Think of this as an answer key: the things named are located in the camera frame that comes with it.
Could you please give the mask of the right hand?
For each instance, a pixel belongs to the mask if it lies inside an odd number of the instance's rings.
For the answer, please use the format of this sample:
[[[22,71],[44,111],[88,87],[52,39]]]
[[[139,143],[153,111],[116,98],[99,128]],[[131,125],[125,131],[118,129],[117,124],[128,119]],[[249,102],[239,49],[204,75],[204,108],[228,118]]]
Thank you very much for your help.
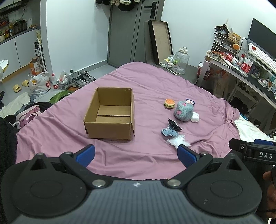
[[[262,176],[265,182],[269,183],[267,188],[267,209],[275,210],[275,186],[272,183],[272,174],[271,171],[265,172]]]

